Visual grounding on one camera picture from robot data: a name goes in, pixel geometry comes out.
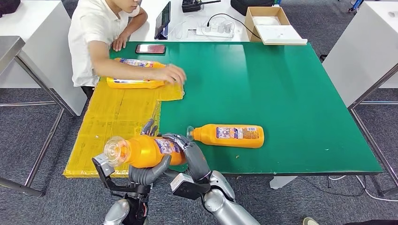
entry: tablet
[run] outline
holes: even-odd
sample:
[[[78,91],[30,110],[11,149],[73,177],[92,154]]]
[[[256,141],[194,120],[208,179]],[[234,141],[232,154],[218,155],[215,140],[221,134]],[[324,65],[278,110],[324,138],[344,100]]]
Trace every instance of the tablet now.
[[[156,27],[155,27],[155,39],[165,38],[162,34],[163,29],[170,22],[170,10],[171,10],[171,2],[169,1],[162,12],[159,14],[158,18],[156,18]]]

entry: smartphone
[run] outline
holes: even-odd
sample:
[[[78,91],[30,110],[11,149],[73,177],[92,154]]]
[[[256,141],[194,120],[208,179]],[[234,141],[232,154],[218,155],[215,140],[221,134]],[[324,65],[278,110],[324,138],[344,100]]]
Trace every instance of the smartphone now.
[[[136,53],[163,54],[165,52],[165,45],[139,44],[136,48]]]

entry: green mat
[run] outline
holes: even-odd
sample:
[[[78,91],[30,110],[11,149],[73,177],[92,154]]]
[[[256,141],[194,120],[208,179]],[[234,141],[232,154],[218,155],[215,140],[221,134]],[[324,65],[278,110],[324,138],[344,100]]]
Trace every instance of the green mat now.
[[[137,42],[111,52],[113,58],[155,60],[185,70],[184,99],[161,105],[162,133],[186,134],[188,125],[208,123],[264,128],[259,149],[198,143],[211,169],[283,175],[382,171],[309,44],[163,43],[164,55],[137,55]]]

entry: clear bottle cap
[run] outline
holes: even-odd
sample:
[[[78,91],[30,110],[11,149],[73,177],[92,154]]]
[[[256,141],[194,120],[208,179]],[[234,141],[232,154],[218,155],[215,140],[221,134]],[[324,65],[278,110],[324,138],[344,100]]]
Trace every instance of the clear bottle cap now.
[[[193,130],[194,128],[192,126],[187,127],[187,138],[190,142],[193,141]]]
[[[104,146],[104,154],[108,157],[111,166],[119,166],[130,155],[130,146],[122,137],[111,137]]]

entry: orange juice bottle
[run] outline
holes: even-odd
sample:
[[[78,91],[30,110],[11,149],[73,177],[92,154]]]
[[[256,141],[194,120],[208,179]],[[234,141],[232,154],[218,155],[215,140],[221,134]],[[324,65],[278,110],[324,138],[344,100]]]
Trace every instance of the orange juice bottle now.
[[[163,68],[166,65],[155,61],[146,60],[133,60],[133,59],[122,59],[116,58],[118,62],[126,63],[136,67],[147,67],[147,68]],[[124,79],[114,79],[107,77],[108,86],[116,89],[132,89],[132,88],[158,88],[165,85],[164,81],[157,80],[124,80]]]
[[[259,148],[264,143],[264,130],[255,125],[207,124],[187,128],[188,139],[208,145]]]
[[[170,165],[185,163],[185,155],[178,145],[168,139],[148,135],[129,140],[114,136],[105,144],[104,154],[112,166],[129,163],[136,168],[154,167],[166,154],[171,155]]]

